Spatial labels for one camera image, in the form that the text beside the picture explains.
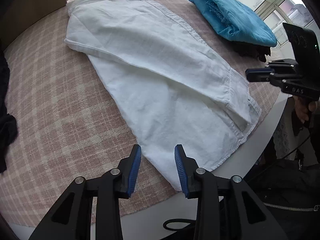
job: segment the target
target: hand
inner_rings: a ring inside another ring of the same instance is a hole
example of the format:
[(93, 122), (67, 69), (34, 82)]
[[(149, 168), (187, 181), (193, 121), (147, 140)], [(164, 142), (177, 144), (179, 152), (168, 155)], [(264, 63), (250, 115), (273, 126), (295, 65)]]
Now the hand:
[(316, 102), (311, 102), (308, 105), (308, 108), (305, 104), (303, 98), (293, 96), (294, 98), (294, 109), (296, 111), (297, 117), (299, 120), (304, 123), (305, 121), (309, 121), (308, 111), (314, 112), (316, 110)]

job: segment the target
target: white table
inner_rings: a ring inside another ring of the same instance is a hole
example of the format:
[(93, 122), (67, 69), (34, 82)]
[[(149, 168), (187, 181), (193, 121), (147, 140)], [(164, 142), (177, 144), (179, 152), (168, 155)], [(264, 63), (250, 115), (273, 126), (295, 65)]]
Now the white table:
[[(265, 120), (213, 174), (230, 178), (244, 177), (268, 144), (280, 120), (288, 95), (280, 93)], [(182, 192), (139, 212), (121, 218), (124, 240), (158, 240), (168, 236), (162, 224), (168, 219), (196, 219), (197, 199), (188, 200)], [(27, 240), (34, 228), (9, 224), (20, 240)], [(95, 239), (95, 224), (91, 226), (91, 240)]]

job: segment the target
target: black bag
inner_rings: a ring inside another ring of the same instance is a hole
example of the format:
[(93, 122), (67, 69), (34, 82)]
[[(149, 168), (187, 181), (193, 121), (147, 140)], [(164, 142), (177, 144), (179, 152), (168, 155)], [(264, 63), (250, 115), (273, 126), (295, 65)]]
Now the black bag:
[(299, 161), (279, 160), (260, 176), (254, 178), (266, 167), (259, 167), (245, 180), (289, 240), (320, 239), (320, 164), (299, 167)]

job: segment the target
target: checkered blanket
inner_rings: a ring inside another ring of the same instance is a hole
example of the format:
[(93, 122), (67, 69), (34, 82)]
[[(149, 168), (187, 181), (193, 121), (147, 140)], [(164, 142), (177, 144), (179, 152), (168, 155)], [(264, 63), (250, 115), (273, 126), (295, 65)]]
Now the checkered blanket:
[[(155, 1), (185, 19), (242, 75), (246, 68), (261, 66), (234, 52), (188, 0)], [(64, 7), (32, 25), (5, 51), (11, 70), (6, 104), (19, 130), (7, 154), (8, 170), (0, 175), (0, 213), (7, 222), (36, 226), (75, 177), (101, 176), (136, 143), (87, 56), (63, 43), (67, 24)], [(272, 58), (281, 57), (272, 52)], [(249, 88), (262, 108), (262, 122), (279, 90), (267, 83), (250, 83)], [(170, 184), (143, 158), (136, 192), (120, 201), (121, 214), (173, 194)]]

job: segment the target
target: black device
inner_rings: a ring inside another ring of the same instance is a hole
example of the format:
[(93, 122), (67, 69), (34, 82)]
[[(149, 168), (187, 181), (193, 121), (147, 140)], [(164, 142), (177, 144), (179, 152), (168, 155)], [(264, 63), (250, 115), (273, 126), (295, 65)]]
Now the black device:
[[(183, 193), (188, 199), (198, 198), (194, 240), (288, 239), (240, 176), (225, 179), (199, 168), (194, 159), (186, 156), (182, 145), (175, 147), (174, 155)], [(140, 160), (141, 147), (134, 145), (128, 158), (101, 177), (89, 180), (77, 177), (53, 204), (29, 240), (90, 240), (94, 196), (98, 197), (96, 239), (123, 240), (118, 199), (128, 199), (134, 191)], [(222, 202), (219, 202), (219, 196), (224, 197)]]
[(306, 106), (320, 97), (320, 52), (316, 34), (307, 28), (283, 23), (294, 59), (269, 61), (265, 68), (247, 69), (249, 82), (270, 82), (287, 94), (304, 98)]

